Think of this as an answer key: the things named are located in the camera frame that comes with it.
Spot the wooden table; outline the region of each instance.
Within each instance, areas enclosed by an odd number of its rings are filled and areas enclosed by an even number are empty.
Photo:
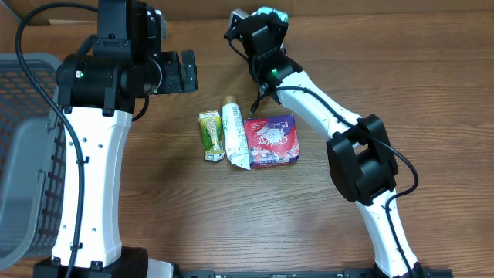
[[[325,142],[296,117],[293,166],[242,171],[203,161],[197,117],[220,99],[255,99],[248,67],[222,38],[227,22],[171,22],[164,50],[193,49],[199,90],[151,98],[132,127],[120,188],[125,246],[183,269],[342,270],[374,251],[356,206],[330,179]],[[63,59],[96,26],[32,27],[25,52]],[[288,55],[343,106],[384,120],[418,169],[399,200],[408,241],[425,266],[491,277],[494,256],[494,13],[450,12],[290,19]],[[272,100],[255,117],[289,114]],[[412,182],[400,164],[398,190]],[[2,276],[30,276],[35,260]]]

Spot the white tube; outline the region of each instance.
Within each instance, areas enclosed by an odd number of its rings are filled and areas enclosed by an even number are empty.
[[[223,104],[222,119],[226,157],[233,165],[250,170],[249,146],[240,107],[232,96],[226,97]]]

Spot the red snack package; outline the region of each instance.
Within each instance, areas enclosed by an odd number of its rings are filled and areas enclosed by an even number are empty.
[[[300,157],[293,115],[248,119],[244,122],[251,167],[292,164]]]

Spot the basket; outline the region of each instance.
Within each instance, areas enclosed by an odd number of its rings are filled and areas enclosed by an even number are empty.
[[[56,100],[60,61],[25,60]],[[62,218],[66,145],[63,124],[31,86],[15,54],[0,54],[0,270],[49,256]]]

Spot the snack package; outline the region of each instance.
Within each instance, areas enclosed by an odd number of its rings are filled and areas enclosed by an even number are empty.
[[[248,119],[244,126],[252,167],[292,164],[299,159],[300,146],[293,115]]]
[[[218,111],[199,113],[202,144],[205,150],[205,160],[220,161],[225,157],[222,142],[222,119]]]

